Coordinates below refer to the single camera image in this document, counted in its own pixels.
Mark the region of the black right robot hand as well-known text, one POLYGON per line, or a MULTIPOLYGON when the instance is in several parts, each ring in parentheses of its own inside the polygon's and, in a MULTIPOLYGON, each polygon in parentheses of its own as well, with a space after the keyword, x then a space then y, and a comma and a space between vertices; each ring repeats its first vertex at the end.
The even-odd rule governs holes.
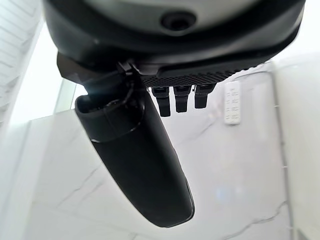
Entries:
POLYGON ((195 214, 193 196, 162 123, 204 109, 217 83, 290 45, 303 0, 45 0, 61 76, 87 95, 75 112, 108 172, 151 223, 195 214))

